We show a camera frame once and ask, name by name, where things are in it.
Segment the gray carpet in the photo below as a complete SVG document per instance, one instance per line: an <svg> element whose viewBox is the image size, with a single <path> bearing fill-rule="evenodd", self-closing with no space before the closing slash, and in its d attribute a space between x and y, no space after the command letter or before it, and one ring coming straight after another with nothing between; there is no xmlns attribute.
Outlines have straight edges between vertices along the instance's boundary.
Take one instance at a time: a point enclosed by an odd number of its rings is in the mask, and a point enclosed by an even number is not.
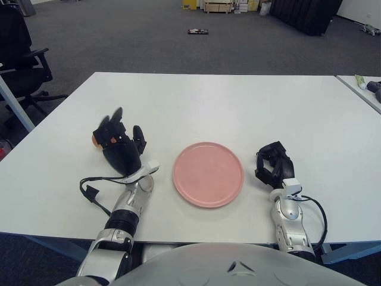
<svg viewBox="0 0 381 286"><path fill-rule="evenodd" d="M54 79L43 89L51 95L70 94L99 71L381 75L381 38L366 35L339 17L324 37L311 37L257 13L184 11L180 0L56 0L35 8L37 15L26 22L33 48L49 48L46 57ZM209 29L210 34L187 35L191 28ZM41 106L51 111L60 102ZM43 119L32 107L27 112L35 123ZM26 131L17 120L5 127L8 116L2 102L0 133L17 144ZM0 249L1 285L54 285L74 275L78 267L15 235L0 235ZM368 285L380 285L380 254L330 267Z"/></svg>

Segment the black object on table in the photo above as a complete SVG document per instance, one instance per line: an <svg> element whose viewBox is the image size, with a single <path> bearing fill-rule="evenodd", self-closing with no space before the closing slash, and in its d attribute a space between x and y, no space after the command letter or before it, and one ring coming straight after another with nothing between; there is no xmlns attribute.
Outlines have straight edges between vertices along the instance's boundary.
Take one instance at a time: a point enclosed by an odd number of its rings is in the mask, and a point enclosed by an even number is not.
<svg viewBox="0 0 381 286"><path fill-rule="evenodd" d="M326 32L342 0L272 0L270 13L308 35Z"/></svg>
<svg viewBox="0 0 381 286"><path fill-rule="evenodd" d="M369 82L367 89L374 92L376 99L381 103L381 82Z"/></svg>

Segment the black office chair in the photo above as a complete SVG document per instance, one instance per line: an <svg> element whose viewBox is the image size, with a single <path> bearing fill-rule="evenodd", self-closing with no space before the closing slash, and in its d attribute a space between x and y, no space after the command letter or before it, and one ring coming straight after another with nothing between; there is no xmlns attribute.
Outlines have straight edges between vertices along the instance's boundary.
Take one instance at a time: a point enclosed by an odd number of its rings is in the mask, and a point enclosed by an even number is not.
<svg viewBox="0 0 381 286"><path fill-rule="evenodd" d="M67 95L49 97L46 91L41 91L32 96L44 82L53 79L52 73L45 60L44 53L47 48L35 51L30 50L32 42L24 17L16 4L0 5L0 75L23 109L30 105L36 107L44 116L48 113L37 102L67 98Z"/></svg>

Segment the yellow box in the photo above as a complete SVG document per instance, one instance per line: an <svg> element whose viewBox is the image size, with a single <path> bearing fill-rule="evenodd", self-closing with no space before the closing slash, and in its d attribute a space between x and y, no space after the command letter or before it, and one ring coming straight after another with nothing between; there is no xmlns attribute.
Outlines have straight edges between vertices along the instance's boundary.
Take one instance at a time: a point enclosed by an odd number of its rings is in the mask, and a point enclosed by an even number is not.
<svg viewBox="0 0 381 286"><path fill-rule="evenodd" d="M258 11L259 2L248 2L248 11Z"/></svg>
<svg viewBox="0 0 381 286"><path fill-rule="evenodd" d="M196 10L196 2L197 0L183 0L183 9Z"/></svg>

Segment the blue table leg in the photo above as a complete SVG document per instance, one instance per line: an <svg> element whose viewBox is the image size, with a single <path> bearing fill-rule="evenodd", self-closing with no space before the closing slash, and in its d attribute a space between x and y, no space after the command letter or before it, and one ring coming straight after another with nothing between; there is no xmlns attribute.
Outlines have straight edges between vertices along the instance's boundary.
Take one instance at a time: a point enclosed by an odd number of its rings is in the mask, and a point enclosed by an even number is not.
<svg viewBox="0 0 381 286"><path fill-rule="evenodd" d="M330 245L323 245L321 259L324 264L334 264L346 259L359 259L381 251L381 241L375 243L350 243L346 246L331 250Z"/></svg>
<svg viewBox="0 0 381 286"><path fill-rule="evenodd" d="M25 235L25 237L79 262L82 262L88 253L87 250L64 238L33 237L31 235Z"/></svg>

